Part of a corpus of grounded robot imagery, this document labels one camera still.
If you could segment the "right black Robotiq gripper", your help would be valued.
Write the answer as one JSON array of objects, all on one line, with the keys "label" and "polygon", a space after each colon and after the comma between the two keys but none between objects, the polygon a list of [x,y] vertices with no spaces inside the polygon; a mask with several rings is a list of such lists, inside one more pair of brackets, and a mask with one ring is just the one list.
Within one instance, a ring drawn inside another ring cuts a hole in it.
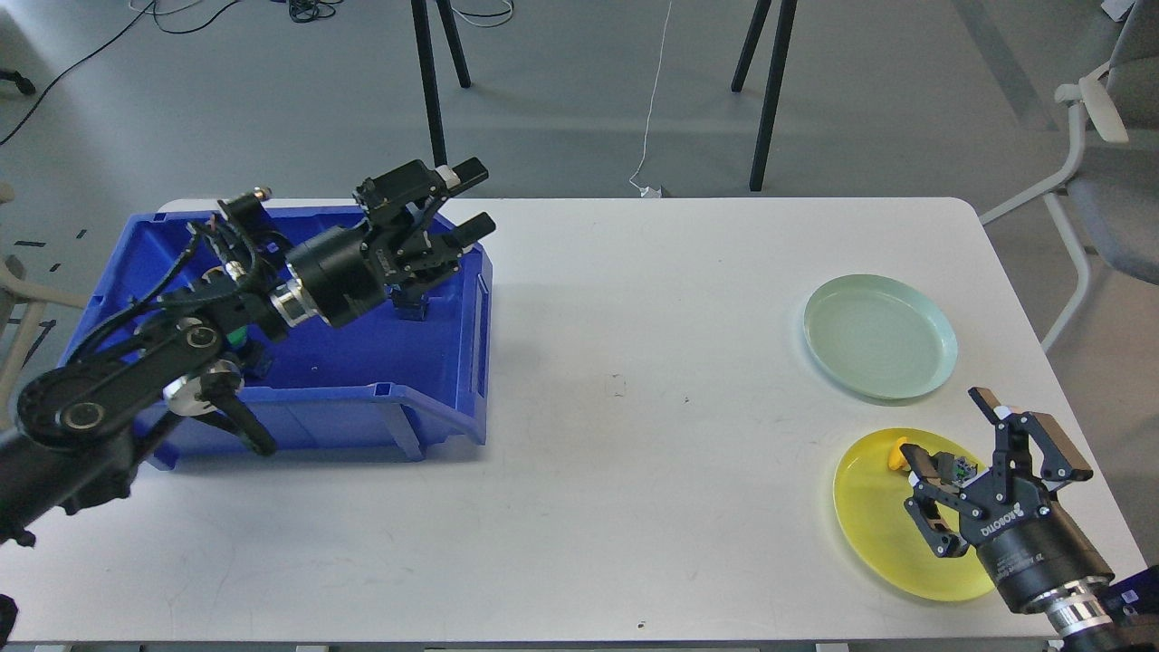
[{"label": "right black Robotiq gripper", "polygon": [[960,558],[974,545],[1011,611],[1048,611],[1055,601],[1108,585],[1114,571],[1054,493],[1093,478],[1087,459],[1051,413],[1015,412],[983,387],[968,395],[993,425],[996,448],[989,472],[960,492],[969,503],[960,533],[940,512],[958,506],[958,492],[928,471],[928,450],[903,446],[911,469],[923,476],[904,507],[924,543],[938,558]]}]

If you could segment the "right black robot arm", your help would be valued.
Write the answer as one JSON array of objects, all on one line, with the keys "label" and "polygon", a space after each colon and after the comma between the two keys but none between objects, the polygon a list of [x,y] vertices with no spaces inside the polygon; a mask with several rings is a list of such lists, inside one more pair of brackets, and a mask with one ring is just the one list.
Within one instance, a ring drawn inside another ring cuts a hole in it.
[{"label": "right black robot arm", "polygon": [[939,558],[974,550],[1009,611],[1044,616],[1064,651],[1154,651],[1156,616],[1106,605],[1114,572],[1060,506],[1060,488],[1093,477],[1087,459],[1050,413],[1003,405],[987,388],[969,396],[994,430],[985,470],[917,444],[891,450],[924,543]]}]

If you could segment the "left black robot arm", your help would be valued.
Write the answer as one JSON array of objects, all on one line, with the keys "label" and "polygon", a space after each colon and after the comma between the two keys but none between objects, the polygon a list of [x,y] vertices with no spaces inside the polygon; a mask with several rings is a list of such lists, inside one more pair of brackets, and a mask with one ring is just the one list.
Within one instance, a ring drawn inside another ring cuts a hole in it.
[{"label": "left black robot arm", "polygon": [[340,329],[389,302],[422,321],[427,295],[460,272],[493,234],[480,212],[433,232],[439,208],[488,178],[471,157],[451,167],[406,162],[353,190],[360,220],[293,248],[257,186],[190,224],[177,261],[141,300],[100,322],[60,367],[19,393],[3,432],[3,542],[34,545],[32,523],[125,499],[139,467],[185,418],[236,435],[257,455],[276,440],[239,397],[245,347],[258,327],[282,340],[318,317]]}]

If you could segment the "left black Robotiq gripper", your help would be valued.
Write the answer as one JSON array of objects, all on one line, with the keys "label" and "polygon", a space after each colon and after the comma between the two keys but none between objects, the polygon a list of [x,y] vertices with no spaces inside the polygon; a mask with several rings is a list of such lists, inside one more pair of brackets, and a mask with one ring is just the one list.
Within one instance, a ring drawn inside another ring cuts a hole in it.
[{"label": "left black Robotiq gripper", "polygon": [[287,254],[286,321],[319,315],[340,329],[389,301],[389,285],[429,283],[430,290],[460,271],[461,259],[496,230],[480,212],[433,234],[439,208],[490,177],[479,157],[430,168],[413,160],[353,191],[363,211],[353,227],[335,226]]}]

